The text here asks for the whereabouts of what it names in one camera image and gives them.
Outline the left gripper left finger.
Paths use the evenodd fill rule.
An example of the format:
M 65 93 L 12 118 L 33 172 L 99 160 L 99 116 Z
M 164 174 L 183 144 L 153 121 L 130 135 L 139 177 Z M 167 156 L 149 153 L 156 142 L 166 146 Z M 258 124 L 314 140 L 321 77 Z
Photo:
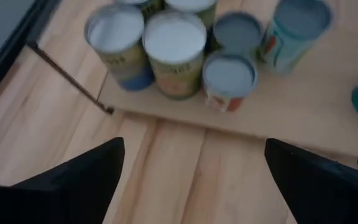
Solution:
M 0 185 L 0 224 L 102 224 L 124 165 L 122 137 L 11 186 Z

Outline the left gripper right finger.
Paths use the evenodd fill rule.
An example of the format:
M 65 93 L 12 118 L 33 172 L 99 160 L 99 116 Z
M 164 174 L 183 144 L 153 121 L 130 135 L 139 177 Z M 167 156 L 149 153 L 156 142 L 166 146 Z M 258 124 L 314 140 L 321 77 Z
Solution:
M 358 170 L 274 138 L 264 151 L 297 224 L 358 224 Z

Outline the red white tomato can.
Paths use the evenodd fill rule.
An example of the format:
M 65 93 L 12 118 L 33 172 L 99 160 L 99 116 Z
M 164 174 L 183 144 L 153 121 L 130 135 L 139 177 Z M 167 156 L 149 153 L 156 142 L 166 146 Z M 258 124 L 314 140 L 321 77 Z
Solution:
M 222 113 L 237 110 L 257 82 L 258 73 L 254 64 L 240 55 L 217 51 L 203 65 L 205 103 Z

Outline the yellow and blue label can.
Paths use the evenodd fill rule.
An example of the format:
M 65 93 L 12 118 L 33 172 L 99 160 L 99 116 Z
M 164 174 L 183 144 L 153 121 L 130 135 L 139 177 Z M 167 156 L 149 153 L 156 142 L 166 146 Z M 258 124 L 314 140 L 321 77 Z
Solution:
M 108 74 L 126 91 L 139 91 L 154 82 L 142 45 L 145 21 L 140 9 L 107 4 L 95 10 L 84 28 L 87 43 L 105 64 Z

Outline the white teal can red print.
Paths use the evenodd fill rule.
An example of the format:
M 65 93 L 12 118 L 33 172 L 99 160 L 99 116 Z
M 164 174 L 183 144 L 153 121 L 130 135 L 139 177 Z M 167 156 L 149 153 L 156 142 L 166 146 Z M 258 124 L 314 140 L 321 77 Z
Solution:
M 280 0 L 258 49 L 260 61 L 272 72 L 291 72 L 332 21 L 325 0 Z

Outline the green dotted peas can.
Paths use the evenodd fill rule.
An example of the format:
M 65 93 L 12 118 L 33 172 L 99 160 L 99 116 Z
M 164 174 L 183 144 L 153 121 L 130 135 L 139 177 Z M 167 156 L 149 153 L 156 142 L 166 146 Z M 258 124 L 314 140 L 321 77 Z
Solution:
M 234 11 L 221 16 L 212 26 L 211 50 L 223 49 L 255 60 L 262 41 L 261 23 L 247 12 Z

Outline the green oranges can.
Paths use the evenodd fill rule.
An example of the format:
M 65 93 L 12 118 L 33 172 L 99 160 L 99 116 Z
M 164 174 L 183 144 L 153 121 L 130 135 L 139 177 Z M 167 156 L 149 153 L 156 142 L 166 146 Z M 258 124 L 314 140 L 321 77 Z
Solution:
M 142 44 L 160 92 L 184 100 L 201 87 L 207 30 L 191 13 L 164 10 L 146 23 Z

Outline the yellow and teal label can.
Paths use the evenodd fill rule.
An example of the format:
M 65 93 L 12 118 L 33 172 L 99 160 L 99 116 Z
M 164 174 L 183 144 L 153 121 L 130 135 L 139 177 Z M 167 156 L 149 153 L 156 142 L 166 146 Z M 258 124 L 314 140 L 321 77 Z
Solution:
M 163 0 L 114 0 L 114 2 L 137 7 L 146 21 L 155 13 L 163 10 Z

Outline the peaches can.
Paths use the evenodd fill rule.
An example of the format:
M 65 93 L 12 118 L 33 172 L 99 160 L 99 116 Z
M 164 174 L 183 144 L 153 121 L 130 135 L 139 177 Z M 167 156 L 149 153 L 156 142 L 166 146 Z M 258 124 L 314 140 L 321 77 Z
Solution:
M 213 26 L 218 0 L 164 0 L 165 6 L 196 14 L 207 30 Z

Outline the wooden shelf black metal frame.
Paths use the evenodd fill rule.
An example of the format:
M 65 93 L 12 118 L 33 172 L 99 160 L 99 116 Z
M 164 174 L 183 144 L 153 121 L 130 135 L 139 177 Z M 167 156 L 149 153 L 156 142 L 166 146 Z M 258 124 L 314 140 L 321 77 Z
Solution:
M 175 101 L 154 86 L 138 92 L 121 90 L 95 54 L 80 62 L 78 68 L 95 65 L 97 70 L 92 77 L 104 80 L 96 91 L 85 88 L 58 63 L 59 56 L 70 52 L 67 41 L 61 47 L 51 48 L 46 46 L 46 38 L 63 21 L 69 4 L 78 6 L 88 16 L 96 0 L 46 2 L 27 45 L 103 111 L 124 110 L 259 139 L 277 138 L 358 167 L 358 114 L 351 101 L 352 91 L 358 85 L 358 34 L 329 32 L 292 74 L 280 77 L 260 73 L 256 89 L 239 109 L 220 113 L 205 105 L 202 93 Z

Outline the black aluminium table frame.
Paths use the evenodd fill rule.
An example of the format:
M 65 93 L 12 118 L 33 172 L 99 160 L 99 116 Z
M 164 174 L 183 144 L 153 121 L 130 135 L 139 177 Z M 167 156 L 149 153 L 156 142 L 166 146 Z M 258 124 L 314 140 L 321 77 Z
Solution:
M 0 0 L 0 83 L 62 0 Z

